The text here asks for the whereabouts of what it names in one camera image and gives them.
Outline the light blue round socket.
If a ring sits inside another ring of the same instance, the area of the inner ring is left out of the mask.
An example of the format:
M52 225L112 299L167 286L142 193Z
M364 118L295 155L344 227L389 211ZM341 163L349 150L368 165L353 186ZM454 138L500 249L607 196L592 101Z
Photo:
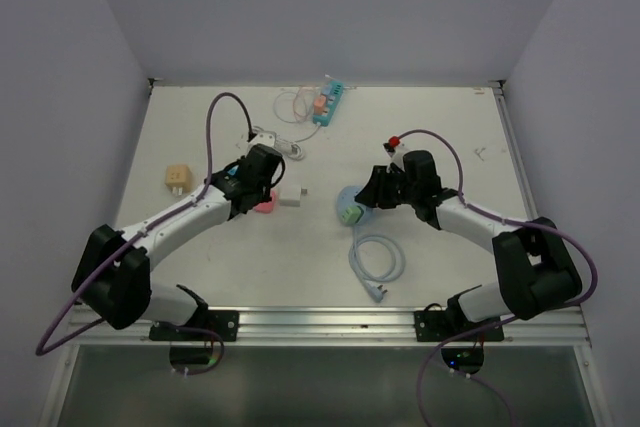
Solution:
M344 187L339 192L336 198L335 210L336 210L337 218L343 226L346 226L346 227L363 226L371 220L373 216L372 209L356 201L356 196L360 193L361 190L362 190L362 186L352 185L352 186ZM352 226L345 225L340 218L341 212L349 205L357 205L363 211L363 215L359 220L359 222L356 225L352 225Z

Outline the white cube charger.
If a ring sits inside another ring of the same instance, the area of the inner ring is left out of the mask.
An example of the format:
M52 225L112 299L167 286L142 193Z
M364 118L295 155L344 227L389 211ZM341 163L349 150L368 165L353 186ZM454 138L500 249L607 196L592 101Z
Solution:
M308 189L300 184L284 184L278 190L278 203L285 207L300 207Z

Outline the green cube charger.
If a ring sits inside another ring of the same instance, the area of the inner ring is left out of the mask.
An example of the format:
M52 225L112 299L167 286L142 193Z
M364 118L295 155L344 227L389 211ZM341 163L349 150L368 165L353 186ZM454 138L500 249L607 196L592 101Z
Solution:
M340 215L341 220L347 226L356 225L363 215L362 209L357 205L347 206Z

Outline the pink square plug adapter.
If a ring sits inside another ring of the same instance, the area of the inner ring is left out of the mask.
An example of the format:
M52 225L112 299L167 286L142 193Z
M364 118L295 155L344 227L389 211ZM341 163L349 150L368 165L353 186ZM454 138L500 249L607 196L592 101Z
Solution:
M269 199L256 205L253 210L261 214L270 214L277 204L277 193L272 190Z

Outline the beige cube socket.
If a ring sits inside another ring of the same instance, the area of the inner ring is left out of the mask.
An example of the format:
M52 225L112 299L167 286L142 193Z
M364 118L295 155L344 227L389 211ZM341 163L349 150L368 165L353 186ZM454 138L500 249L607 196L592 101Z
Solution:
M186 164L172 164L166 168L165 186L175 197L181 197L192 191L192 172Z

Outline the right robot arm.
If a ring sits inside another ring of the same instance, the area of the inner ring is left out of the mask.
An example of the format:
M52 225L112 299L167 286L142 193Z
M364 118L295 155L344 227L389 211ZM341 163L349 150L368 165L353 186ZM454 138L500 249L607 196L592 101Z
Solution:
M445 326L468 339L481 323L504 315L529 320L561 307L582 291L581 277L546 218L510 225L498 215L463 204L459 192L442 186L435 160L409 151L387 166L375 166L355 196L368 209L410 206L431 227L456 234L493 255L497 281L472 287L447 301Z

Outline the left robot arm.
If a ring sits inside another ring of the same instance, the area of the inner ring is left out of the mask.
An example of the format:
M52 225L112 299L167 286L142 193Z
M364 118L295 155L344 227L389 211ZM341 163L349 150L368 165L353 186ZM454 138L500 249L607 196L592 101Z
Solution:
M208 177L202 190L137 224L95 229L87 241L72 291L112 328L138 320L172 324L185 339L201 337L208 305L193 290L152 280L170 254L213 227L248 213L270 199L273 177L284 170L275 149L256 144L246 155Z

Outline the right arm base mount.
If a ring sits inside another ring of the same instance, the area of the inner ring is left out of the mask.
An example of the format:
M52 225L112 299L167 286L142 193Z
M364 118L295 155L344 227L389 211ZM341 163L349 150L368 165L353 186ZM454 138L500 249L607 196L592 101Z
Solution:
M417 310L413 313L415 337L418 342L442 342L464 332L482 328L481 332L467 334L463 341L475 341L483 337L485 342L501 342L505 339L501 326L491 327L499 318L490 318L479 323L453 320L444 310Z

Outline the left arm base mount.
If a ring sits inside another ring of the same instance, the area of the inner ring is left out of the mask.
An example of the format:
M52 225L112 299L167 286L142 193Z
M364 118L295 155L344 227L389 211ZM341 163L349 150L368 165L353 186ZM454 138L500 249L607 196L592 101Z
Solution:
M149 332L152 341L198 342L209 341L214 332L223 342L235 342L240 325L240 313L236 310L207 310L196 313L184 326L166 323L153 325Z

